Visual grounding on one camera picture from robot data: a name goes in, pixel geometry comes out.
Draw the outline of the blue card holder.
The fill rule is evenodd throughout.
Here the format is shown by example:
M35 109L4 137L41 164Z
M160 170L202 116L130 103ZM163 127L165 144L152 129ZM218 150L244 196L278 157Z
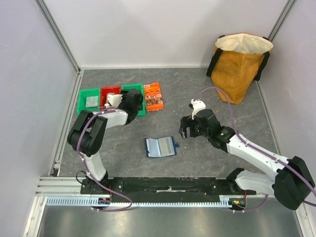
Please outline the blue card holder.
M148 158L164 158L177 155L176 149L180 147L173 136L164 138L145 138L145 153Z

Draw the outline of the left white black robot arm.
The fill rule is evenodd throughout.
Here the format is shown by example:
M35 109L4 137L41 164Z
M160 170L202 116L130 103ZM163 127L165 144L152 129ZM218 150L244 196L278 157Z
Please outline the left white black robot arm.
M98 194L105 193L109 187L108 174L99 153L105 131L130 124L138 115L143 100L138 89L109 94L107 103L99 111L82 110L68 134L67 142L81 156L86 174L93 180L91 187Z

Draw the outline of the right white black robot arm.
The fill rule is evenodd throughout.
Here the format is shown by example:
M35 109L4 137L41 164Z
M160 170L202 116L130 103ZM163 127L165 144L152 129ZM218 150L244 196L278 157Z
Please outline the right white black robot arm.
M255 174L238 169L237 174L226 182L231 194L252 190L273 195L286 208L297 210L315 189L303 159L298 156L287 158L263 149L231 127L222 126L211 109L181 117L179 133L184 139L202 136L213 147L240 157L262 171L262 174Z

